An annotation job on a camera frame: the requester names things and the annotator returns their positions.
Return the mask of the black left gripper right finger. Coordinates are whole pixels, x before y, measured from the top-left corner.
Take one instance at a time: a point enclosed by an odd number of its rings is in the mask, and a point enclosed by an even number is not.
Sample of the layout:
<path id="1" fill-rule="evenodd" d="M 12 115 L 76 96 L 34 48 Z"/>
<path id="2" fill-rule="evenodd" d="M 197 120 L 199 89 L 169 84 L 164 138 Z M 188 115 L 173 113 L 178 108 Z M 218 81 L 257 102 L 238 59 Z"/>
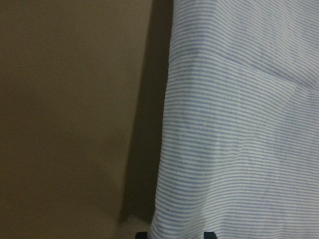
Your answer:
<path id="1" fill-rule="evenodd" d="M 204 239 L 215 239 L 215 232 L 204 232 Z"/>

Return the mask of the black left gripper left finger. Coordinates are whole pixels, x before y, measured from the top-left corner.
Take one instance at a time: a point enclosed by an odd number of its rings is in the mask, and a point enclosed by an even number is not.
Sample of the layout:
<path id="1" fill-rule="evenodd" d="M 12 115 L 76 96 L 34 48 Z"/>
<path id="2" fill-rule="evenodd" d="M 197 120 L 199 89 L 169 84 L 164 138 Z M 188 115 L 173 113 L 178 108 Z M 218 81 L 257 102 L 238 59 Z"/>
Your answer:
<path id="1" fill-rule="evenodd" d="M 149 239 L 148 232 L 137 232 L 135 239 Z"/>

